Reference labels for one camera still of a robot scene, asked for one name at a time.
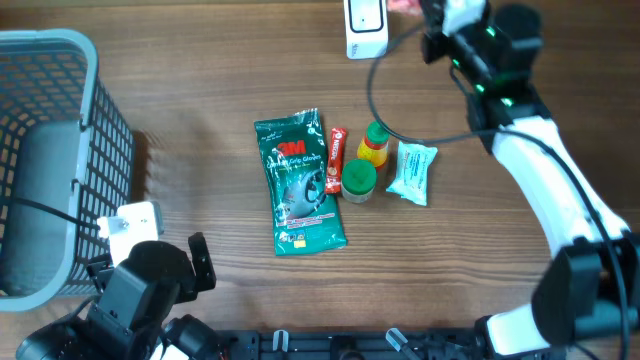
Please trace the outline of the light blue tissue pack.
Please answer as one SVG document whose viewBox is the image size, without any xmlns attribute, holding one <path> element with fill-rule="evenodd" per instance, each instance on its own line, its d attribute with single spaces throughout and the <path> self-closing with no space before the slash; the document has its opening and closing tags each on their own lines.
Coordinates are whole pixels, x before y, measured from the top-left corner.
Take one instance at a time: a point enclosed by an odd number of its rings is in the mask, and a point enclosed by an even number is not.
<svg viewBox="0 0 640 360">
<path fill-rule="evenodd" d="M 436 147 L 398 144 L 396 175 L 387 192 L 420 206 L 427 205 L 428 168 L 438 153 Z"/>
</svg>

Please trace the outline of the red coffee stick sachet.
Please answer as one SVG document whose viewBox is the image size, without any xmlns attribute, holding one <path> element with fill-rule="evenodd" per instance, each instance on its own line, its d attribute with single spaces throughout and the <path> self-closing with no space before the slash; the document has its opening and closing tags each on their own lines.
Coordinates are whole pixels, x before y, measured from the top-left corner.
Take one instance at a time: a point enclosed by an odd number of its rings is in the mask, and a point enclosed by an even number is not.
<svg viewBox="0 0 640 360">
<path fill-rule="evenodd" d="M 347 135 L 346 128 L 331 129 L 325 184 L 325 191 L 328 194 L 336 194 L 341 191 L 343 157 Z"/>
</svg>

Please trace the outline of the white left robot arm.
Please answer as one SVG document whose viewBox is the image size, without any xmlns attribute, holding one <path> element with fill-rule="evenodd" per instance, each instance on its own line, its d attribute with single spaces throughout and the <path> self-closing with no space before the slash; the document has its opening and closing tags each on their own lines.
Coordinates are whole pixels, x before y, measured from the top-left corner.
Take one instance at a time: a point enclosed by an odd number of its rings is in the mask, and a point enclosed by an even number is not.
<svg viewBox="0 0 640 360">
<path fill-rule="evenodd" d="M 28 336 L 17 359 L 148 359 L 162 340 L 162 323 L 176 304 L 191 302 L 216 286 L 206 240 L 188 238 L 190 251 L 162 241 L 143 241 L 108 267 L 88 269 L 100 290 L 66 316 Z"/>
</svg>

